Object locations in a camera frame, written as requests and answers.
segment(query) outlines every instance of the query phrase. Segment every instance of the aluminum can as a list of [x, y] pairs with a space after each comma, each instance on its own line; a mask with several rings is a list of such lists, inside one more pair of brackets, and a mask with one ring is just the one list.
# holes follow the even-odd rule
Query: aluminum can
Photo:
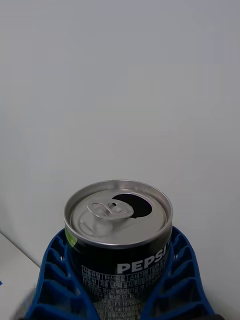
[[136, 181], [98, 182], [68, 200], [69, 259], [102, 320], [139, 319], [167, 264], [172, 218], [169, 199]]

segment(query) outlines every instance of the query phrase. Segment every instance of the blue plastic holder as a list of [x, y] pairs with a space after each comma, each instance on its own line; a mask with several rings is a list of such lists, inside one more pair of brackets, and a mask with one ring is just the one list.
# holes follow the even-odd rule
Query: blue plastic holder
[[[167, 268], [149, 296], [140, 320], [190, 320], [214, 314], [203, 290], [194, 250], [173, 227]], [[43, 256], [36, 293], [25, 318], [99, 320], [72, 271], [64, 229], [52, 239]]]

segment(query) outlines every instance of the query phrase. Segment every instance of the nutrition label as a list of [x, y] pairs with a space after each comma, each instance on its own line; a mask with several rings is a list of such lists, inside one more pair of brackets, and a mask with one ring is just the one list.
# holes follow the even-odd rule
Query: nutrition label
[[144, 306], [144, 294], [158, 280], [165, 259], [143, 271], [110, 275], [82, 266], [83, 284], [94, 297], [101, 319], [135, 320]]

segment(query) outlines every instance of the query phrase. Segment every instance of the white wall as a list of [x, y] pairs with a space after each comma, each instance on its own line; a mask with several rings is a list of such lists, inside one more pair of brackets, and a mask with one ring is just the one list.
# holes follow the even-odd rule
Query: white wall
[[0, 231], [40, 264], [81, 187], [164, 191], [240, 317], [240, 1], [0, 0]]

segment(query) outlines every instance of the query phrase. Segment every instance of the pull tab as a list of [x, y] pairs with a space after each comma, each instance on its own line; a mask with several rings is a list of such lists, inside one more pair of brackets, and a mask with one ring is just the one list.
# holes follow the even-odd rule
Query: pull tab
[[88, 201], [87, 208], [93, 215], [104, 220], [126, 219], [134, 214], [128, 203], [110, 198], [93, 198]]

